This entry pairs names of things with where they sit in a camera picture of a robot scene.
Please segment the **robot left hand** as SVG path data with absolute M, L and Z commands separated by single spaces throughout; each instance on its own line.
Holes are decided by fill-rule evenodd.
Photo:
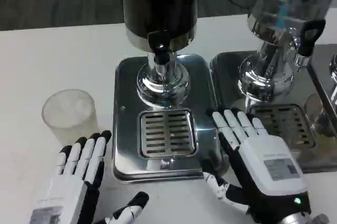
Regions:
M 111 137 L 109 130 L 95 132 L 60 150 L 46 192 L 32 210 L 30 223 L 94 223 Z

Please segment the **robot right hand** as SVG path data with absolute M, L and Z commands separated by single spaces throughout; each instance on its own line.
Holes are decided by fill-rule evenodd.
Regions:
M 215 196 L 255 223 L 310 223 L 308 187 L 285 141 L 241 110 L 212 110 L 210 116 L 240 183 L 227 182 L 210 161 L 202 160 L 204 181 Z

